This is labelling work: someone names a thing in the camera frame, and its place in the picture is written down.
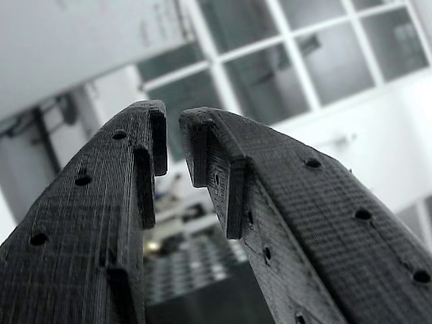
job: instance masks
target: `blurred background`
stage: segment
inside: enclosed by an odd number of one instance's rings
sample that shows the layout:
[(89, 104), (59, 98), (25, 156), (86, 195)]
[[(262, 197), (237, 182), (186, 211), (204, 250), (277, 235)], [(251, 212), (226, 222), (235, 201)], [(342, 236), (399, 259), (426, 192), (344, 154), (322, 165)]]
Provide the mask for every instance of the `blurred background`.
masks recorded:
[(339, 159), (432, 249), (430, 0), (0, 2), (0, 242), (130, 103), (167, 107), (146, 233), (150, 323), (272, 323), (190, 184), (178, 117), (225, 109)]

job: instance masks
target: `black plastic part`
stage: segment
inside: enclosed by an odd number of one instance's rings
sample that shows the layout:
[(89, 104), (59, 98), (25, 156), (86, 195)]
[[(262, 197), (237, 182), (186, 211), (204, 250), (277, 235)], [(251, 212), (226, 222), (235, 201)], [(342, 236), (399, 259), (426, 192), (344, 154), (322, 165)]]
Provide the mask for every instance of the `black plastic part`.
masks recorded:
[(1, 245), (0, 323), (144, 323), (142, 231), (166, 158), (161, 101), (108, 121)]
[(244, 243), (276, 323), (432, 323), (431, 255), (339, 162), (219, 109), (180, 125), (192, 182)]

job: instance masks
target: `screw hole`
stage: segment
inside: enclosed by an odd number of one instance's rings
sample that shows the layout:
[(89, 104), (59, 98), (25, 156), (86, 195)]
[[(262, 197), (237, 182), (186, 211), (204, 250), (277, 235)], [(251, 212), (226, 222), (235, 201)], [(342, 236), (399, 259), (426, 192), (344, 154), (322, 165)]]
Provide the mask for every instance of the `screw hole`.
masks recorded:
[(357, 210), (356, 218), (360, 219), (362, 221), (369, 221), (372, 219), (372, 215), (366, 209), (361, 208), (361, 209)]
[(415, 282), (420, 284), (428, 284), (431, 282), (431, 276), (425, 270), (417, 270), (414, 272), (414, 275), (412, 275), (412, 278)]
[(77, 186), (87, 186), (91, 182), (92, 182), (92, 178), (90, 178), (88, 175), (84, 175), (83, 177), (79, 177), (78, 179), (75, 179), (75, 184)]
[(271, 253), (270, 253), (270, 249), (269, 248), (265, 248), (264, 249), (264, 255), (267, 258), (267, 260), (271, 259)]
[(125, 130), (116, 130), (114, 135), (113, 135), (113, 138), (115, 140), (122, 140), (123, 138), (126, 138), (127, 135), (128, 135), (128, 133), (126, 133)]
[(296, 315), (296, 324), (306, 324), (303, 315)]
[(321, 166), (321, 162), (314, 157), (307, 159), (304, 164), (311, 169), (318, 169)]
[(253, 219), (253, 217), (252, 217), (252, 212), (251, 212), (251, 211), (248, 211), (248, 219), (249, 219), (249, 223), (250, 223), (250, 224), (253, 224), (253, 223), (254, 223), (254, 219)]
[(44, 233), (38, 233), (30, 238), (30, 244), (34, 246), (40, 246), (48, 240), (48, 237)]

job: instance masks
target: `window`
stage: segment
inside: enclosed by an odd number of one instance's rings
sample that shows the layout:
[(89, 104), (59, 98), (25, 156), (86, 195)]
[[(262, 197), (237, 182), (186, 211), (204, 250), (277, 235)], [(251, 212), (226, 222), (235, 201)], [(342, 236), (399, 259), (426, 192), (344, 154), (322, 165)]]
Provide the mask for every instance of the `window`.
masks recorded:
[(182, 142), (178, 119), (185, 109), (197, 107), (220, 108), (215, 87), (208, 72), (201, 72), (177, 82), (162, 86), (148, 94), (161, 99), (167, 108), (168, 145), (173, 158), (183, 158)]
[(352, 0), (357, 10), (368, 9), (378, 5), (402, 2), (403, 0)]
[(221, 52), (276, 34), (263, 0), (199, 0)]
[(246, 117), (274, 124), (308, 110), (297, 74), (278, 45), (227, 63)]
[(340, 17), (346, 12), (340, 0), (280, 0), (292, 29)]
[(176, 160), (185, 109), (224, 108), (271, 125), (429, 67), (410, 0), (187, 4), (194, 28), (185, 43), (137, 65), (143, 91), (165, 101)]
[(198, 43), (193, 42), (140, 62), (137, 67), (142, 77), (150, 81), (203, 59), (204, 56)]
[(428, 65), (406, 9), (367, 17), (363, 25), (387, 81)]
[(350, 24), (340, 24), (300, 37), (301, 46), (315, 38), (317, 47), (304, 61), (322, 104), (349, 97), (374, 86), (356, 35)]

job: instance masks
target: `light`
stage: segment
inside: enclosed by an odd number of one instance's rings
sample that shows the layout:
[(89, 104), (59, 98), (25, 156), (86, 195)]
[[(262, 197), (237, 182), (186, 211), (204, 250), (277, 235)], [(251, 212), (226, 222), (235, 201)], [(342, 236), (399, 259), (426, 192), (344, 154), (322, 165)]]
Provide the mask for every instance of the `light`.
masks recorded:
[(160, 248), (161, 248), (160, 243), (155, 242), (155, 241), (149, 241), (146, 244), (146, 250), (149, 252), (153, 252), (153, 253), (157, 252), (160, 250)]

